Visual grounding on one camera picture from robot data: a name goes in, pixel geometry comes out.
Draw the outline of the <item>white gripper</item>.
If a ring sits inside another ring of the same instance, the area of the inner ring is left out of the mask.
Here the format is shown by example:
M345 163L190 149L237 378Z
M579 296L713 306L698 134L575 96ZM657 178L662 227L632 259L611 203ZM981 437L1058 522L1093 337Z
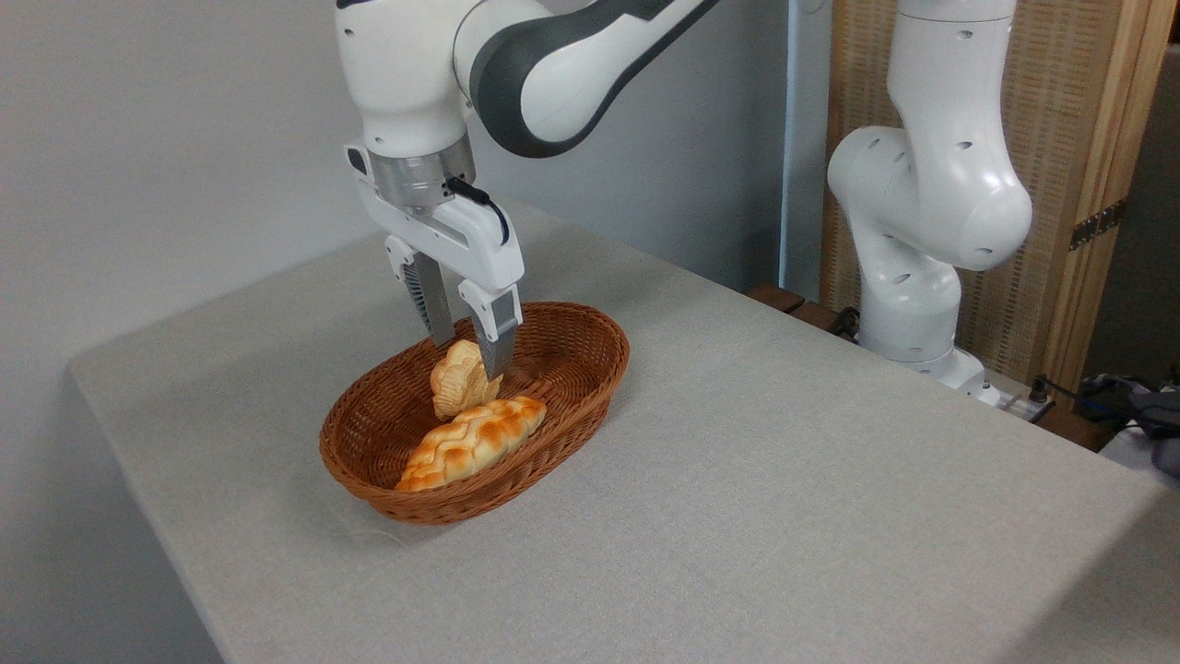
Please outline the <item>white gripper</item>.
M525 269L506 216L448 184L476 180L468 139L420 157L386 157L359 146L346 147L346 155L367 213L392 234L384 243L389 265L430 338L445 346L454 337L442 265L464 278L458 290L476 316L486 379L502 379L513 364L514 331L523 318L514 282Z

